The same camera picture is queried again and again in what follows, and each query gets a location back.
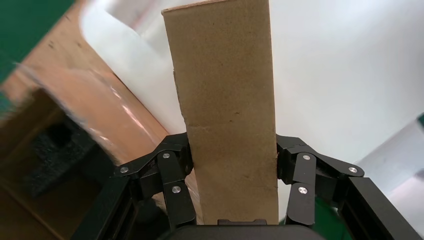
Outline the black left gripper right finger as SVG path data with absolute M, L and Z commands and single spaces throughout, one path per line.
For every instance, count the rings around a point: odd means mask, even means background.
M 285 223 L 313 226 L 315 198 L 338 204 L 346 193 L 349 177 L 363 177 L 357 165 L 321 153 L 298 137 L 276 136 L 277 177 L 290 186 Z

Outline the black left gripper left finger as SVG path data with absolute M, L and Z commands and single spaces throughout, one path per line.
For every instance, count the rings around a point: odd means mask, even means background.
M 149 154 L 118 166 L 114 176 L 128 177 L 137 201 L 162 193 L 172 230 L 195 225 L 196 211 L 185 183 L 194 167 L 187 133 L 166 136 Z

